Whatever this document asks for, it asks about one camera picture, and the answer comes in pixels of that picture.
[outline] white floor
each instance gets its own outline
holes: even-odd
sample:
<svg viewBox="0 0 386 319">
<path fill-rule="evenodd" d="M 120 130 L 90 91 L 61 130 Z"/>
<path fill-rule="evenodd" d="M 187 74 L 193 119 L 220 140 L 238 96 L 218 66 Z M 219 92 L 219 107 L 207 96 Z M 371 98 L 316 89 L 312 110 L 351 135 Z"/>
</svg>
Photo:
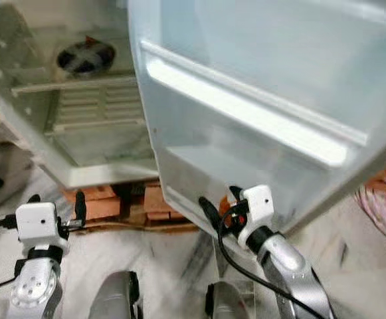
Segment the white floor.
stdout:
<svg viewBox="0 0 386 319">
<path fill-rule="evenodd" d="M 41 170 L 28 186 L 0 206 L 0 216 L 14 212 L 30 195 L 56 201 L 63 217 L 70 205 Z M 338 318 L 386 319 L 386 238 L 348 197 L 290 240 L 312 262 Z M 204 318 L 207 285 L 217 280 L 212 240 L 204 233 L 162 235 L 109 231 L 71 235 L 62 262 L 63 301 L 55 318 L 83 319 L 100 283 L 116 270 L 134 270 L 140 279 L 144 318 Z M 0 229 L 0 282 L 12 277 L 21 258 L 15 231 Z M 228 278 L 242 278 L 228 269 Z M 273 295 L 257 288 L 258 318 L 273 315 Z M 0 289 L 4 318 L 9 287 Z"/>
</svg>

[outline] refrigerator door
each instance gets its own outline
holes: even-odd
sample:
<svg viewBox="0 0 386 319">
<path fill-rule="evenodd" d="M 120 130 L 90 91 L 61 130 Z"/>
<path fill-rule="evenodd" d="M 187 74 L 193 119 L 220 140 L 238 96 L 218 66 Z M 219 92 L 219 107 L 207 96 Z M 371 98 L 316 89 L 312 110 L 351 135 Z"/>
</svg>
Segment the refrigerator door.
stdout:
<svg viewBox="0 0 386 319">
<path fill-rule="evenodd" d="M 130 40 L 165 200 L 269 185 L 281 231 L 386 164 L 386 2 L 135 0 Z"/>
</svg>

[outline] refrigerator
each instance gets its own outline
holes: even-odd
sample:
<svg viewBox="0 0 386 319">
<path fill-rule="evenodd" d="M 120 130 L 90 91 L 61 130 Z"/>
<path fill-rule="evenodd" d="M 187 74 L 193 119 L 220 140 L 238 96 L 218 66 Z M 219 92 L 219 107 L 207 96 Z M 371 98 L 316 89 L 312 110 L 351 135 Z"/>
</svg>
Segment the refrigerator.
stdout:
<svg viewBox="0 0 386 319">
<path fill-rule="evenodd" d="M 159 177 L 214 233 L 199 196 L 265 184 L 292 231 L 386 165 L 386 1 L 0 1 L 0 126 L 63 187 Z"/>
</svg>

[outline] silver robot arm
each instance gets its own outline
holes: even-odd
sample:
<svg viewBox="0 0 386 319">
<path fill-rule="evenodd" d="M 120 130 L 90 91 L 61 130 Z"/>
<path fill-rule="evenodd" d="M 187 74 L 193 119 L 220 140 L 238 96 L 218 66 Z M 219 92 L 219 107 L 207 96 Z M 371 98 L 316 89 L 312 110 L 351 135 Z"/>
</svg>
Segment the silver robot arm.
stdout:
<svg viewBox="0 0 386 319">
<path fill-rule="evenodd" d="M 259 185 L 245 190 L 230 187 L 230 190 L 231 208 L 227 214 L 232 217 L 232 225 L 229 229 L 224 228 L 222 235 L 232 233 L 240 247 L 257 255 L 269 283 L 303 302 L 322 318 L 334 319 L 327 294 L 311 264 L 280 233 L 271 230 L 274 206 L 270 188 Z M 218 211 L 204 197 L 199 203 L 213 228 L 218 230 L 221 223 Z M 283 319 L 316 318 L 279 294 L 276 299 Z"/>
<path fill-rule="evenodd" d="M 82 192 L 76 194 L 76 219 L 66 225 L 53 203 L 39 203 L 39 196 L 15 212 L 25 259 L 11 291 L 7 319 L 49 319 L 61 300 L 60 263 L 68 252 L 69 229 L 82 227 L 86 207 Z"/>
</svg>

